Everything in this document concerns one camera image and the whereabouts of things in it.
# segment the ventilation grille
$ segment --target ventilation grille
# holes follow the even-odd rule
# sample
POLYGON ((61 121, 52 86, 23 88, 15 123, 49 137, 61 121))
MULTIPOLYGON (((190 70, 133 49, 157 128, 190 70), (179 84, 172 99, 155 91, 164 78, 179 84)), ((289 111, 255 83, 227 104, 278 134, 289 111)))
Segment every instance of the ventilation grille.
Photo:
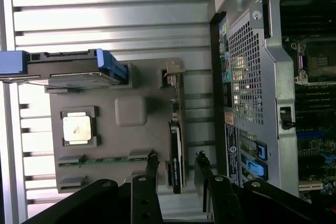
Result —
POLYGON ((259 35, 247 22, 228 42, 234 113, 240 119, 263 124, 259 35))

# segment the green circuit board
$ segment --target green circuit board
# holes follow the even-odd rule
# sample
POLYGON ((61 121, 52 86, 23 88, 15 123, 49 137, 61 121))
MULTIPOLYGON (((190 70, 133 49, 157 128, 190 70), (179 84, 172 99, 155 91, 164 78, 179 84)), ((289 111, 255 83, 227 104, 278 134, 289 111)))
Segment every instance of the green circuit board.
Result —
POLYGON ((83 165, 100 165, 100 164, 111 164, 111 163, 127 163, 127 162, 138 162, 146 161, 146 157, 142 158, 128 158, 128 157, 106 157, 106 158, 95 158, 95 159, 83 159, 76 163, 66 163, 59 164, 59 167, 68 166, 83 166, 83 165))

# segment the expansion slot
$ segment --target expansion slot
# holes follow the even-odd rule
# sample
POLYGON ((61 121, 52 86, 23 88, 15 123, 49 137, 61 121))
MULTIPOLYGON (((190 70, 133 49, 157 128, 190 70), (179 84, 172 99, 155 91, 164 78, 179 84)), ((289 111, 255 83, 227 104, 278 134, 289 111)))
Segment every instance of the expansion slot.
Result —
POLYGON ((323 183, 318 180, 299 182, 299 191, 313 191, 322 189, 323 189, 323 183))

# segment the label sticker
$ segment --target label sticker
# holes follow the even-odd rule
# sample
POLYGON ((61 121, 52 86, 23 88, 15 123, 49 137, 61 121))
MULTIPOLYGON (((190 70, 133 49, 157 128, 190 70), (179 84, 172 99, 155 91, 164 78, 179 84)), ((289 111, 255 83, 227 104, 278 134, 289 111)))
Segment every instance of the label sticker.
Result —
POLYGON ((224 121, 227 124, 233 125, 234 124, 234 115, 232 112, 224 112, 224 121))
POLYGON ((239 160, 237 130, 234 126, 225 124, 227 170, 228 176, 239 186, 239 160))

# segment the silver metal side panel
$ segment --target silver metal side panel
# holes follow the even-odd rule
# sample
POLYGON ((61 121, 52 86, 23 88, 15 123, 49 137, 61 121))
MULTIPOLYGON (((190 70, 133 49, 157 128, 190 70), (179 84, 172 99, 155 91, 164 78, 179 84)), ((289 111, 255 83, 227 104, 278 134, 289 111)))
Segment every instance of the silver metal side panel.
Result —
POLYGON ((264 38, 261 3, 252 3, 228 26, 232 70, 234 126, 238 137, 253 136, 267 144, 271 184, 298 195, 297 142, 294 129, 284 130, 281 108, 294 119, 293 62, 281 46, 279 0, 269 0, 271 38, 264 38))

